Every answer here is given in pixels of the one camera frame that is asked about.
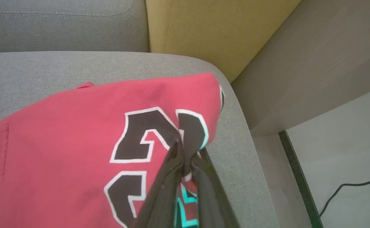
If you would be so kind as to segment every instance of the wooden panel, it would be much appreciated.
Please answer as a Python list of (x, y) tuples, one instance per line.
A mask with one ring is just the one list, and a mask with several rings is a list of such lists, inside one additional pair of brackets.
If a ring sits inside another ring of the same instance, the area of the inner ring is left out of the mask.
[(309, 228), (310, 219), (277, 134), (253, 137), (280, 228)]
[(255, 136), (370, 92), (370, 0), (302, 1), (232, 86)]

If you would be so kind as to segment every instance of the yellow upholstery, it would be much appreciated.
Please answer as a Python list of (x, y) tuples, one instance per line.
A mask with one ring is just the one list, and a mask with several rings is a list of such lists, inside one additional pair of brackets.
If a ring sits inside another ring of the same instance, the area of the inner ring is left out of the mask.
[(191, 56), (232, 82), (300, 0), (146, 0), (150, 51)]

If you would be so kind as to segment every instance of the printed graphic on shirt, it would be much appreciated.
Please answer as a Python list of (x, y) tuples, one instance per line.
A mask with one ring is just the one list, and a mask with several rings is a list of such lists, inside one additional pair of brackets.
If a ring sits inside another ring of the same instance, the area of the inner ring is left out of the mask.
[[(125, 127), (112, 151), (110, 163), (150, 163), (154, 153), (166, 156), (169, 145), (181, 136), (184, 144), (186, 182), (178, 188), (178, 228), (197, 227), (198, 208), (196, 186), (191, 179), (191, 157), (203, 148), (209, 138), (208, 128), (202, 115), (184, 109), (177, 109), (179, 128), (159, 107), (125, 113)], [(156, 135), (165, 150), (154, 151), (153, 140), (146, 140), (149, 133)], [(104, 188), (113, 217), (124, 228), (131, 227), (137, 218), (135, 203), (144, 201), (147, 170), (121, 171)]]

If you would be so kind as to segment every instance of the gray fabric upholstery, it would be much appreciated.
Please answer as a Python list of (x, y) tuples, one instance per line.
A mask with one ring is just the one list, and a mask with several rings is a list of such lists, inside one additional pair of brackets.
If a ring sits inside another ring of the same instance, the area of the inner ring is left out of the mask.
[(36, 101), (90, 81), (95, 85), (212, 72), (226, 95), (217, 135), (208, 146), (243, 228), (278, 227), (257, 153), (236, 96), (208, 62), (133, 52), (0, 53), (0, 120)]
[(0, 52), (148, 52), (144, 0), (0, 0)]

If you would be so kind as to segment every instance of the black cable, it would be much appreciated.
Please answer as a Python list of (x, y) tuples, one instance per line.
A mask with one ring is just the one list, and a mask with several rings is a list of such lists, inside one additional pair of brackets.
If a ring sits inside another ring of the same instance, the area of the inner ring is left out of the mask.
[(328, 206), (328, 203), (331, 201), (332, 198), (334, 198), (334, 196), (336, 196), (336, 194), (338, 193), (338, 191), (340, 191), (343, 186), (363, 186), (363, 185), (369, 185), (369, 184), (370, 184), (370, 181), (365, 182), (365, 183), (361, 183), (361, 184), (342, 184), (342, 185), (340, 185), (338, 187), (338, 189), (334, 192), (334, 194), (327, 200), (327, 203), (325, 203), (325, 206), (324, 206), (323, 210), (320, 213), (320, 217), (323, 215), (325, 209)]

